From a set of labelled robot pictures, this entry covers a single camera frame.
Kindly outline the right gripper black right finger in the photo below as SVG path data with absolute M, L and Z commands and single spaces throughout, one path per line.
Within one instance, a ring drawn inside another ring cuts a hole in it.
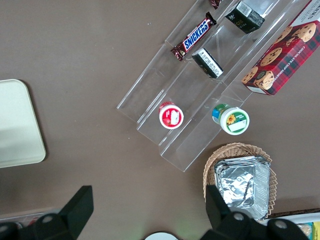
M 231 211 L 214 185 L 206 186 L 205 207 L 211 229 L 203 240 L 264 240 L 266 227 L 246 213 Z

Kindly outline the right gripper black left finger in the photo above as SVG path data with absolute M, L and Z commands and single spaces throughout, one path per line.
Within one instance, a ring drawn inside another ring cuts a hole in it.
M 59 213 L 48 213 L 32 226 L 35 240 L 76 240 L 94 211 L 93 188 L 82 186 Z

